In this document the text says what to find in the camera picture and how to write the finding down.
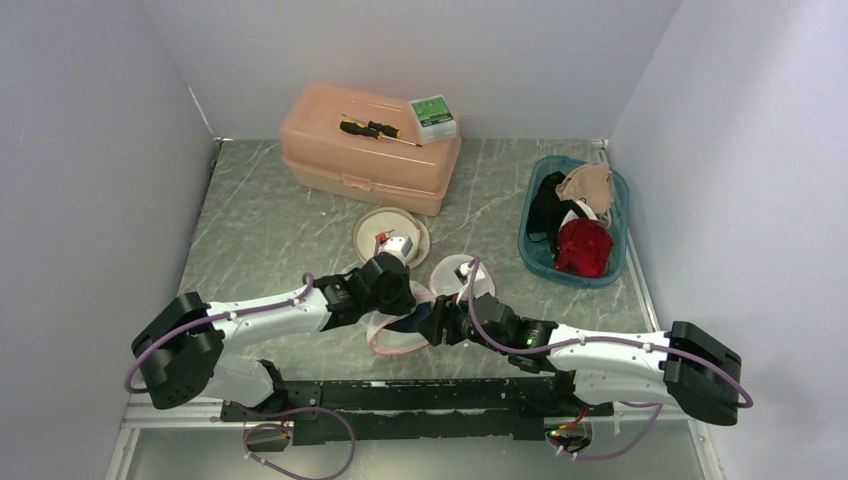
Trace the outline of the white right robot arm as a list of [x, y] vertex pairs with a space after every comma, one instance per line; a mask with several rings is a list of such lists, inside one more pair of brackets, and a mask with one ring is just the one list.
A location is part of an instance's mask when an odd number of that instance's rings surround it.
[[563, 373], [551, 388], [557, 411], [574, 415], [610, 402], [663, 404], [712, 425], [733, 426], [753, 399], [741, 385], [742, 359], [697, 325], [668, 331], [590, 331], [520, 316], [494, 296], [440, 296], [417, 331], [433, 346], [473, 342], [528, 373]]

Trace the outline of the navy blue bra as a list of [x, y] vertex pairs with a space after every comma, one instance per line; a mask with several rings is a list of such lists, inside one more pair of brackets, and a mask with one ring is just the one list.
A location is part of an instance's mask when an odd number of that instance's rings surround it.
[[431, 310], [430, 303], [419, 304], [411, 314], [394, 321], [388, 329], [400, 333], [417, 333], [418, 324], [430, 315]]

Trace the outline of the beige pink bra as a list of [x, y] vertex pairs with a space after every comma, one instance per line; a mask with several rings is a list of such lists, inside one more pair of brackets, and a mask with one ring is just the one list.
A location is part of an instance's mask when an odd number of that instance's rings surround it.
[[579, 166], [555, 187], [555, 193], [561, 201], [581, 201], [595, 214], [607, 215], [615, 202], [613, 172], [606, 164]]

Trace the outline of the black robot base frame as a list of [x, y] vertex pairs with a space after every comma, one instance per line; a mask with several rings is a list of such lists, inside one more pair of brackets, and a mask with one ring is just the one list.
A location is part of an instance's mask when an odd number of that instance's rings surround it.
[[226, 404], [224, 422], [285, 419], [296, 446], [331, 441], [506, 436], [543, 440], [557, 421], [609, 417], [610, 403], [585, 406], [568, 373], [471, 379], [287, 381], [258, 407]]

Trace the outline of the black white bra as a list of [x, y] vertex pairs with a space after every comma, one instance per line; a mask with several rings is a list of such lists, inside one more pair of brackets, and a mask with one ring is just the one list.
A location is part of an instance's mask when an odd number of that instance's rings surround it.
[[564, 208], [565, 215], [560, 224], [560, 228], [577, 219], [598, 220], [598, 216], [585, 202], [580, 200], [564, 200], [561, 204]]

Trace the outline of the red lace bra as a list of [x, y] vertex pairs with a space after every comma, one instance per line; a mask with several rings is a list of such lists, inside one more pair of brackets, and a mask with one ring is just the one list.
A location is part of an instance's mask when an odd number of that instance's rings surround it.
[[558, 232], [554, 268], [584, 278], [600, 278], [606, 272], [613, 246], [610, 234], [600, 221], [575, 218]]

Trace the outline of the white mesh laundry bag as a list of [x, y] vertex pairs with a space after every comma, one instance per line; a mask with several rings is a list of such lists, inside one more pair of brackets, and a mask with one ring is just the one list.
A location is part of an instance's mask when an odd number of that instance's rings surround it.
[[352, 244], [358, 257], [366, 261], [375, 254], [377, 242], [383, 246], [391, 237], [404, 236], [412, 240], [407, 265], [415, 268], [429, 254], [430, 233], [421, 220], [405, 210], [381, 207], [366, 213], [353, 228]]

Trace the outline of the clear round lidded container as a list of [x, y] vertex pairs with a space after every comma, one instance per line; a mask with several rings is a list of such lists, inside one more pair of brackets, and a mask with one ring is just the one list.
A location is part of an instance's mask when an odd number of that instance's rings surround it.
[[417, 303], [412, 314], [391, 316], [374, 312], [362, 320], [368, 348], [377, 355], [397, 356], [427, 347], [429, 342], [419, 333], [417, 323], [430, 314], [438, 296], [459, 293], [466, 297], [472, 260], [465, 254], [447, 256], [434, 267], [427, 286], [412, 281], [410, 288]]

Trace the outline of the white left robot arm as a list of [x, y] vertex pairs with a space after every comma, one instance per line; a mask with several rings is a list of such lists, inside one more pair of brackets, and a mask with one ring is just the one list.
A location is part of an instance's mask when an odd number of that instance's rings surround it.
[[126, 391], [148, 394], [166, 410], [206, 396], [234, 400], [272, 420], [287, 406], [282, 377], [265, 360], [233, 352], [282, 336], [356, 324], [378, 311], [405, 316], [416, 307], [410, 269], [382, 252], [345, 274], [302, 277], [301, 288], [239, 302], [205, 302], [196, 292], [174, 298], [131, 343]]

